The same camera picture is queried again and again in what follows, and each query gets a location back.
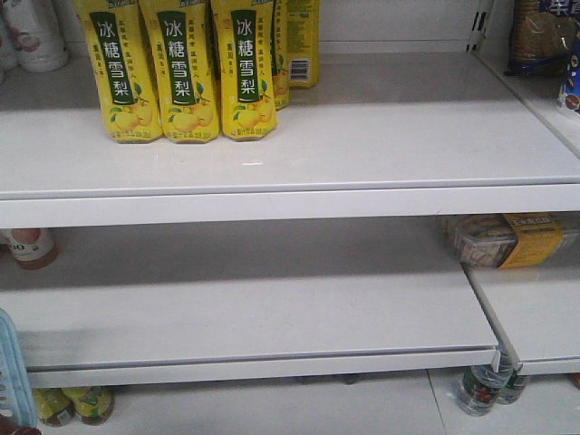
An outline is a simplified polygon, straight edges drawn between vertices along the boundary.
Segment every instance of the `snack package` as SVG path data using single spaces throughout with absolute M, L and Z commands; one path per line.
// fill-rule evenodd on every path
M 222 126 L 233 140 L 258 140 L 277 125 L 272 80 L 274 0 L 211 0 L 221 66 Z
M 578 13 L 578 0 L 516 0 L 507 65 L 511 73 L 563 74 Z
M 288 0 L 288 63 L 290 86 L 318 83 L 320 0 Z
M 208 3 L 140 2 L 155 61 L 161 126 L 177 143 L 204 143 L 219 135 Z
M 148 38 L 136 0 L 73 0 L 86 36 L 107 132 L 122 143 L 163 135 Z
M 576 21 L 576 27 L 580 32 L 580 23 Z M 576 33 L 572 52 L 568 59 L 566 72 L 560 93 L 556 102 L 560 113 L 573 120 L 580 121 L 580 34 Z

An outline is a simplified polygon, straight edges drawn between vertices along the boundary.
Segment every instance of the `green label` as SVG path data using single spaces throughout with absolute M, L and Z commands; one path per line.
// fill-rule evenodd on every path
M 237 99 L 240 102 L 259 102 L 260 91 L 256 60 L 256 11 L 232 12 L 236 34 Z
M 111 86 L 112 100 L 115 104 L 132 105 L 135 103 L 135 99 L 133 98 L 131 81 L 123 59 L 115 14 L 93 12 L 91 20 L 101 45 L 102 57 L 105 61 L 109 85 Z
M 166 11 L 159 12 L 157 17 L 163 32 L 173 103 L 184 106 L 195 104 L 197 100 L 189 68 L 186 15 L 183 12 Z

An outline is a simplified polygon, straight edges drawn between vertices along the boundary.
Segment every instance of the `white bottle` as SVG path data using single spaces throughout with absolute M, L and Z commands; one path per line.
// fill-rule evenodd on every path
M 42 73 L 66 64 L 69 55 L 51 0 L 4 0 L 2 10 L 24 69 Z
M 0 66 L 5 71 L 11 70 L 18 64 L 16 59 L 16 51 L 8 27 L 0 16 Z

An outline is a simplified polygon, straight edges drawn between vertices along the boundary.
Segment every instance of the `white shelf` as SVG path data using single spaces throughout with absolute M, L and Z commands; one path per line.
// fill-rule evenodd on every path
M 333 378 L 145 385 L 117 390 L 116 410 L 100 427 L 73 421 L 45 435 L 171 433 L 198 435 L 445 435 L 425 372 Z
M 580 160 L 474 56 L 322 70 L 264 140 L 206 146 L 114 143 L 87 59 L 11 71 L 0 227 L 580 209 Z
M 575 247 L 539 266 L 468 270 L 522 374 L 580 372 L 580 246 Z
M 511 405 L 494 405 L 482 417 L 471 417 L 455 402 L 462 372 L 429 370 L 441 418 L 448 435 L 521 433 L 569 435 L 580 427 L 580 390 L 564 375 L 537 376 Z
M 490 363 L 497 345 L 431 218 L 67 228 L 3 258 L 33 386 Z

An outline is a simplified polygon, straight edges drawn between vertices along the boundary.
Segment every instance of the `water bottle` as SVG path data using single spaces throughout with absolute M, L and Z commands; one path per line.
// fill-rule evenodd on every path
M 42 73 L 66 64 L 69 56 L 51 0 L 4 0 L 2 13 L 24 69 Z
M 504 389 L 499 392 L 498 403 L 500 405 L 510 405 L 519 399 L 522 391 L 529 384 L 530 379 L 529 376 L 522 376 L 513 372 Z
M 16 50 L 10 38 L 10 32 L 8 32 L 8 27 L 0 15 L 0 68 L 8 71 L 13 69 L 17 64 Z
M 506 351 L 500 347 L 498 371 L 491 365 L 474 365 L 464 373 L 459 384 L 457 403 L 468 415 L 479 417 L 491 411 L 498 400 L 499 392 L 508 383 L 513 372 L 511 361 Z

